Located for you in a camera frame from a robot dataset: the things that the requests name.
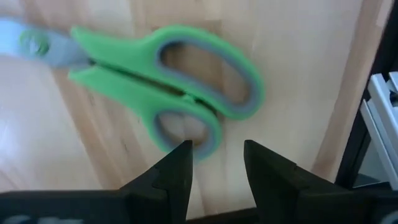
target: green handle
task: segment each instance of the green handle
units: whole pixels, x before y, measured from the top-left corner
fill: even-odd
[[[195,148],[196,159],[206,158],[220,145],[221,126],[217,117],[187,97],[164,92],[100,66],[72,71],[70,79],[138,111],[149,135],[163,151],[169,152],[179,145],[179,142],[169,139],[160,127],[159,115],[166,112],[190,114],[206,124],[208,139]]]
[[[99,35],[84,28],[72,29],[72,36],[97,62],[143,76],[155,82],[178,88],[204,100],[220,113],[233,119],[245,119],[254,114],[264,100],[264,81],[254,65],[238,50],[219,37],[187,26],[168,26],[139,40],[120,40]],[[160,55],[166,46],[187,43],[209,50],[225,59],[249,84],[249,99],[234,104],[223,93],[196,78],[162,64]]]
[[[220,145],[221,126],[208,108],[189,100],[190,97],[167,93],[136,76],[178,88],[234,119],[252,115],[264,99],[263,81],[250,61],[237,48],[200,29],[169,26],[144,39],[121,40],[84,28],[74,28],[72,37],[99,65],[71,72],[70,78],[130,107],[142,117],[152,139],[165,151],[171,151],[179,142],[172,142],[162,131],[159,115],[164,112],[189,114],[206,124],[209,130],[208,138],[195,148],[195,157],[199,159],[210,155]],[[237,69],[249,83],[249,100],[234,105],[212,87],[163,65],[160,59],[163,49],[170,44],[181,42],[209,50]],[[136,76],[124,75],[111,68]]]

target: scissor blade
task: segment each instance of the scissor blade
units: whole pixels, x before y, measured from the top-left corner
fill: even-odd
[[[55,68],[90,64],[90,57],[70,36],[10,18],[0,18],[0,54],[38,60]]]

